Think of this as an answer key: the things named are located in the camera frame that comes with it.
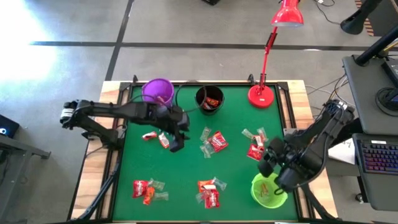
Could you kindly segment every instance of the paper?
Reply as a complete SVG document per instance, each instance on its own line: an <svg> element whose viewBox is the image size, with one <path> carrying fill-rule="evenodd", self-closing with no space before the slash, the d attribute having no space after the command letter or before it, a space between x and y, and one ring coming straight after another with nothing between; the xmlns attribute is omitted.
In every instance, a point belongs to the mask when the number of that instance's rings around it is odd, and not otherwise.
<svg viewBox="0 0 398 224"><path fill-rule="evenodd" d="M348 139L329 149L329 157L355 165L355 145L353 139Z"/></svg>

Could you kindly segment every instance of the keyboard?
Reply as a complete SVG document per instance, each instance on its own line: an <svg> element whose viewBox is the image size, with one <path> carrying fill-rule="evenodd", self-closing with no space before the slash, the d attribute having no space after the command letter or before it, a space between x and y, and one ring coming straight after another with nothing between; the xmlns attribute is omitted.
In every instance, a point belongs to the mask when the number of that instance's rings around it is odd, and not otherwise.
<svg viewBox="0 0 398 224"><path fill-rule="evenodd" d="M365 172L398 175L398 142L361 139L356 145Z"/></svg>

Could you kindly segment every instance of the red desk lamp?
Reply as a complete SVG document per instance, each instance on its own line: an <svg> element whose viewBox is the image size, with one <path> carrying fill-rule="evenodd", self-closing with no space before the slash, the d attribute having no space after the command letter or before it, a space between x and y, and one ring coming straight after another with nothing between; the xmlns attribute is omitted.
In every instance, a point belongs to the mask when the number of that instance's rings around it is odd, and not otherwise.
<svg viewBox="0 0 398 224"><path fill-rule="evenodd" d="M267 58L272 45L274 45L278 27L299 27L304 25L303 15L297 8L298 3L299 0L283 0L282 6L271 20L271 25L275 27L266 44L260 84L252 86L248 93L249 102L256 108L267 108L274 101L274 92L265 84Z"/></svg>

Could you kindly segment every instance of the green tabletop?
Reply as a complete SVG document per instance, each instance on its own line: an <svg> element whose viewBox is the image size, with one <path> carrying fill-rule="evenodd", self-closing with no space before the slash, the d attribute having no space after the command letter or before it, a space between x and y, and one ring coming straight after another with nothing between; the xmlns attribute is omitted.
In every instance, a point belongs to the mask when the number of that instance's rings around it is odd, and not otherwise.
<svg viewBox="0 0 398 224"><path fill-rule="evenodd" d="M158 131L152 126L128 124L121 173L114 208L114 221L217 221L217 220L297 220L294 197L289 194L283 206L267 209L253 200L251 181L258 174L257 161L248 158L250 140L241 134L244 128L252 133L264 127L267 137L282 137L279 109L275 102L266 110L251 106L247 99L248 86L221 86L225 95L222 109L213 116L199 110L189 113L191 140L176 153L164 149L158 139L144 141L141 136ZM189 110L196 107L194 96L199 87L184 86L178 103ZM133 96L139 95L135 87ZM229 146L205 159L199 137L207 126L221 131ZM220 208L205 209L198 203L197 181L213 177L228 184L220 191ZM165 182L164 192L169 201L142 203L143 197L132 198L132 181L153 178Z"/></svg>

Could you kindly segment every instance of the floor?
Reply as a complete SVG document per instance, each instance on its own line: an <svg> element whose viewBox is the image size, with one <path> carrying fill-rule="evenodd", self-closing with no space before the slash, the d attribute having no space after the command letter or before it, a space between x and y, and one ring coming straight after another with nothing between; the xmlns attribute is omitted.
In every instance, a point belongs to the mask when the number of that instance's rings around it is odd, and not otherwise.
<svg viewBox="0 0 398 224"><path fill-rule="evenodd" d="M354 0L335 1L333 7L321 6L332 21L356 10ZM221 0L214 7L200 0L0 2L0 114L21 124L19 140L52 151L47 161L32 158L10 222L67 218L87 142L81 130L61 128L64 102L97 100L104 80L131 80L133 75L140 80L258 77L269 21L278 8L277 1L265 0ZM345 34L325 20L312 0L302 0L299 8L305 25L279 29L269 56L269 80L301 79L322 86L342 76L342 57L360 54L377 40L365 31ZM347 85L340 96L353 102ZM318 91L309 98L317 114L328 94ZM396 212L355 202L356 179L331 177L330 182L342 219L398 219Z"/></svg>

